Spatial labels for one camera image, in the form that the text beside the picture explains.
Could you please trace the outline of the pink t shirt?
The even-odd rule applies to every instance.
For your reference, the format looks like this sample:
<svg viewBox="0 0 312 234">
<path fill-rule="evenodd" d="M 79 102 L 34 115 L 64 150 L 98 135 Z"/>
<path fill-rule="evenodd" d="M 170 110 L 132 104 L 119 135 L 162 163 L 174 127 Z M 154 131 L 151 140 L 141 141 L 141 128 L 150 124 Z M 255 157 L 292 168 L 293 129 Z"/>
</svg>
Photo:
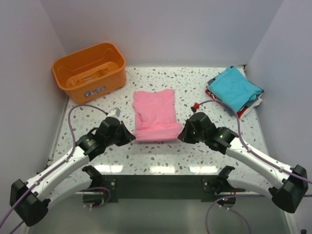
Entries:
<svg viewBox="0 0 312 234">
<path fill-rule="evenodd" d="M 181 133 L 182 125 L 176 119 L 173 89 L 155 93 L 135 91 L 133 107 L 136 141 L 171 141 Z"/>
</svg>

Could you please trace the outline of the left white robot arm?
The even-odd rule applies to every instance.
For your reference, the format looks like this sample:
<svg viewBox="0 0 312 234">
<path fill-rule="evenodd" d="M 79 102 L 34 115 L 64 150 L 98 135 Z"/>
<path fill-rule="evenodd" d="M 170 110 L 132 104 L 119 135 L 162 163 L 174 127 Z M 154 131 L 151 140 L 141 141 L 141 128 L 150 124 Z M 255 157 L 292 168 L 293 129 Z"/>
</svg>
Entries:
<svg viewBox="0 0 312 234">
<path fill-rule="evenodd" d="M 103 154 L 106 148 L 123 146 L 135 140 L 123 121 L 116 117 L 107 117 L 98 128 L 74 142 L 71 150 L 56 163 L 33 178 L 16 180 L 11 185 L 11 208 L 28 227 L 40 222 L 48 213 L 51 192 L 71 173 Z"/>
</svg>

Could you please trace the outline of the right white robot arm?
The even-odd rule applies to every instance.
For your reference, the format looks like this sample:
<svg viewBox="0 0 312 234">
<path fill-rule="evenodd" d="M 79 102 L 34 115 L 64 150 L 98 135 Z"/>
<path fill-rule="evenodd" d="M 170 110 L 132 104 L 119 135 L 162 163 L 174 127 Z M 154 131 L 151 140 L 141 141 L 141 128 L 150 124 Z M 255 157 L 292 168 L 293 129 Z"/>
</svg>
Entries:
<svg viewBox="0 0 312 234">
<path fill-rule="evenodd" d="M 241 140 L 227 127 L 216 127 L 209 117 L 193 114 L 178 139 L 189 144 L 204 143 L 211 150 L 234 158 L 258 175 L 236 176 L 233 166 L 225 166 L 218 174 L 216 193 L 230 189 L 243 189 L 266 196 L 281 210 L 295 213 L 309 186 L 304 167 L 281 163 Z"/>
</svg>

